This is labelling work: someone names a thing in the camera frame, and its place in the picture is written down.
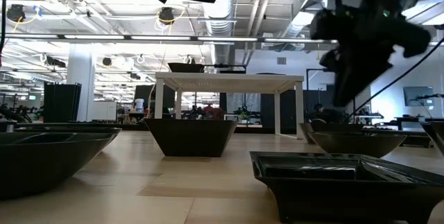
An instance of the light wood floor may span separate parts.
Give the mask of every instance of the light wood floor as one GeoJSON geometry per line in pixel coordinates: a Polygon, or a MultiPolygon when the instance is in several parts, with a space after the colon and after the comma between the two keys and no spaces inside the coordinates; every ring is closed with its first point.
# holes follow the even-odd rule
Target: light wood floor
{"type": "MultiPolygon", "coordinates": [[[[234,135],[222,158],[173,158],[149,132],[122,132],[61,187],[0,202],[0,223],[279,223],[272,193],[253,177],[251,150],[322,152],[286,137],[234,135]]],[[[384,159],[444,175],[433,148],[399,147],[384,159]]],[[[444,223],[444,203],[429,223],[444,223]]]]}

